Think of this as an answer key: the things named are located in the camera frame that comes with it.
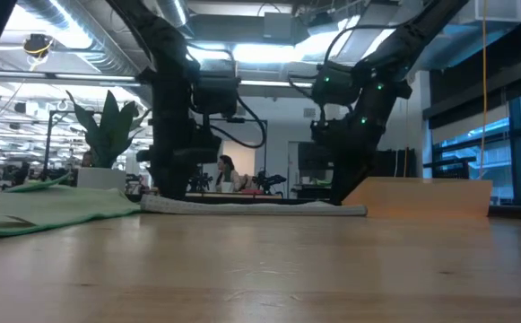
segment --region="black cable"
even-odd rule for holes
[[[294,88],[294,90],[300,92],[303,96],[307,97],[308,99],[312,100],[312,96],[304,91],[303,89],[301,89],[298,85],[294,84],[294,81],[292,80],[292,77],[290,75],[288,75],[288,84]]]
[[[328,61],[328,59],[330,58],[330,53],[332,52],[332,49],[334,48],[334,45],[335,43],[342,37],[342,35],[348,31],[355,31],[355,30],[358,30],[358,29],[381,29],[381,30],[384,30],[384,29],[396,29],[398,27],[401,27],[403,25],[405,25],[407,22],[402,22],[402,23],[397,23],[395,25],[376,25],[376,24],[368,24],[368,25],[355,25],[353,27],[350,27],[350,28],[346,28],[344,29],[343,31],[340,31],[334,38],[334,40],[332,40],[332,42],[330,43],[330,46],[328,46],[328,50],[326,51],[326,55],[324,56],[324,63]]]
[[[260,8],[258,8],[258,13],[256,13],[256,16],[259,16],[259,15],[260,15],[260,11],[261,11],[262,8],[264,8],[264,6],[267,5],[267,4],[269,4],[269,5],[271,5],[272,7],[274,7],[274,8],[278,11],[278,13],[282,13],[282,10],[280,10],[280,8],[278,8],[278,7],[276,6],[276,4],[273,4],[273,3],[271,3],[271,2],[265,2],[265,3],[263,3],[262,5],[260,5]]]
[[[263,145],[266,144],[266,128],[265,128],[264,123],[260,120],[260,118],[256,115],[256,113],[254,113],[254,111],[252,111],[252,109],[242,100],[242,98],[240,98],[240,96],[237,97],[237,100],[242,105],[242,108],[244,108],[250,114],[250,116],[252,116],[252,118],[255,120],[255,122],[260,127],[260,132],[262,132],[262,141],[260,142],[260,144],[244,143],[244,142],[240,141],[239,139],[237,139],[234,135],[229,134],[228,132],[226,132],[226,130],[220,129],[217,126],[210,125],[210,128],[218,131],[219,133],[221,133],[223,135],[226,135],[229,139],[231,139],[235,143],[240,144],[244,147],[251,148],[251,149],[257,149],[257,148],[262,147]]]
[[[236,65],[236,59],[234,59],[234,55],[232,55],[232,52],[229,51],[228,49],[203,48],[203,47],[200,47],[198,45],[191,44],[191,43],[187,43],[187,46],[189,46],[191,48],[204,50],[204,51],[215,51],[215,52],[219,52],[219,53],[226,53],[230,57],[230,60],[232,61],[232,63],[234,63],[234,65]]]
[[[290,78],[296,78],[296,79],[300,79],[300,80],[315,80],[317,78],[317,74],[316,75],[298,75],[298,74],[288,73],[288,76]]]
[[[230,61],[233,64],[234,74],[236,74],[236,59],[234,59],[234,56],[232,55],[232,52],[230,52],[229,50],[227,50],[227,49],[202,48],[200,46],[197,46],[197,45],[194,45],[194,44],[190,44],[190,43],[188,43],[187,46],[189,46],[191,48],[200,49],[200,50],[216,51],[216,52],[222,52],[222,53],[228,54],[228,56],[230,57]],[[235,143],[240,144],[240,145],[242,145],[244,147],[251,148],[251,149],[257,149],[257,148],[262,147],[263,145],[266,144],[266,129],[264,127],[264,124],[262,123],[260,118],[256,115],[256,113],[254,113],[254,111],[242,100],[242,98],[240,98],[240,95],[238,95],[236,97],[236,99],[240,103],[240,105],[242,105],[242,108],[244,108],[250,114],[250,116],[252,116],[252,118],[257,122],[258,126],[260,127],[260,131],[262,132],[262,141],[260,142],[260,144],[247,144],[247,143],[244,143],[244,142],[240,141],[239,139],[237,139],[236,137],[234,137],[233,135],[231,135],[228,132],[226,132],[225,130],[222,130],[222,129],[218,128],[217,126],[210,125],[210,128],[220,132],[223,135],[226,135],[228,138],[232,139]],[[198,108],[194,104],[192,104],[192,102],[190,104],[190,109],[193,110],[196,113],[202,113],[201,111],[198,110]],[[205,123],[210,123],[210,121],[206,120],[206,119],[207,119],[207,116],[205,116]]]

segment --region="pipe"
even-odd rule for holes
[[[188,6],[184,0],[156,0],[160,7],[162,18],[174,27],[184,26],[188,22]]]
[[[134,75],[140,69],[130,60],[117,43],[107,34],[91,14],[75,0],[18,0],[17,4],[28,13],[49,22],[57,31],[57,40],[90,46],[91,53],[77,54],[103,74]]]

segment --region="wooden table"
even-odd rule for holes
[[[153,214],[1,239],[7,322],[521,322],[521,222]]]

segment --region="window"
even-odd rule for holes
[[[492,122],[485,127],[485,135],[495,135],[507,132],[509,130],[509,118],[503,118],[501,120]],[[445,140],[441,143],[442,147],[447,147],[452,144],[461,144],[473,139],[481,139],[483,134],[483,127],[478,127],[471,130],[463,135],[459,135],[455,138]]]
[[[502,97],[507,98],[507,96],[507,91],[502,93]],[[478,179],[482,166],[483,179],[493,181],[491,202],[494,205],[521,205],[521,96],[501,104],[506,109],[503,112],[506,113],[492,116],[492,120],[498,121],[491,122],[485,127],[483,165],[481,164],[482,127],[477,127],[479,125],[476,120],[470,118],[466,118],[460,128],[465,131],[473,127],[473,130],[436,144],[432,150],[433,158],[434,161],[474,158],[475,161],[469,162],[469,178]],[[462,176],[466,175],[465,170],[460,169],[460,171]]]
[[[469,163],[469,178],[480,177],[482,148],[479,144],[450,152],[443,152],[445,159],[475,157],[477,160]],[[513,179],[511,177],[511,147],[509,140],[485,145],[483,155],[483,179],[493,181],[491,195],[497,198],[513,198]]]

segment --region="woman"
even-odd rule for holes
[[[86,151],[82,155],[81,167],[92,167],[92,152]]]
[[[222,192],[222,182],[225,181],[226,178],[233,184],[234,191],[238,192],[240,190],[240,175],[234,169],[234,163],[232,162],[231,157],[227,155],[222,155],[218,158],[218,171],[220,172],[218,178],[216,179],[216,191]]]

